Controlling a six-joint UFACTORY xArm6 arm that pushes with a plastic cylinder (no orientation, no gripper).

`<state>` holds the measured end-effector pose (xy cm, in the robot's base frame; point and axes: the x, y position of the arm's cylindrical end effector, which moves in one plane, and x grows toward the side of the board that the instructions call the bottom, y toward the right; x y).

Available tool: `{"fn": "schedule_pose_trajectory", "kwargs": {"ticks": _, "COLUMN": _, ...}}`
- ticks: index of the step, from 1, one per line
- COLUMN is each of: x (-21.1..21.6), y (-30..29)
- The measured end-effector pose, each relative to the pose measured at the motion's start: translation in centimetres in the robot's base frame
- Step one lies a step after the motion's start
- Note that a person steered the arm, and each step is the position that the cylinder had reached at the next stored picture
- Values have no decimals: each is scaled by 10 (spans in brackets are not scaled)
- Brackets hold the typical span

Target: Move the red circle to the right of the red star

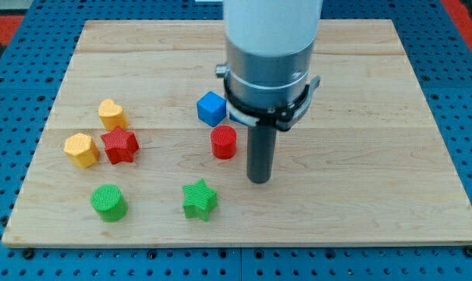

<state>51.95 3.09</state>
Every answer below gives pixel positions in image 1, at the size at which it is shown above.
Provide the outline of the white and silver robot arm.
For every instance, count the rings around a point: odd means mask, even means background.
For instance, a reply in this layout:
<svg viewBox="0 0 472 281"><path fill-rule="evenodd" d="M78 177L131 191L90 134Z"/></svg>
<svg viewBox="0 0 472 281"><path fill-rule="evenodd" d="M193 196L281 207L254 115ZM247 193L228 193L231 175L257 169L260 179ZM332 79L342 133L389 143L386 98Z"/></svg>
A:
<svg viewBox="0 0 472 281"><path fill-rule="evenodd" d="M229 112L243 124L290 130L307 112L322 0L225 0L224 80Z"/></svg>

